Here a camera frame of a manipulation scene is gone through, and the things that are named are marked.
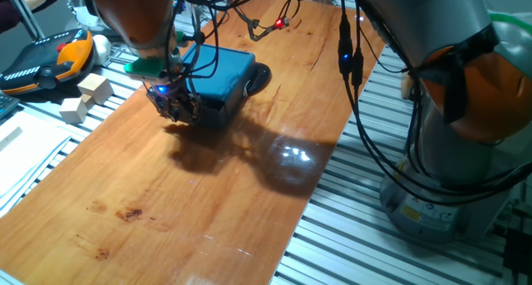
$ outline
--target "wood grain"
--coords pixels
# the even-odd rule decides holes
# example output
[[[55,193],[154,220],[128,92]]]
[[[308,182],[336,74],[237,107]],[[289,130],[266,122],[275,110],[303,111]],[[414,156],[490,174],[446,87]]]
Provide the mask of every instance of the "wood grain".
[[[284,2],[244,11],[273,22]],[[339,19],[303,2],[255,43],[232,12],[220,42],[268,64],[269,86],[225,130],[171,124],[138,90],[0,219],[0,268],[28,285],[267,284],[351,112]]]

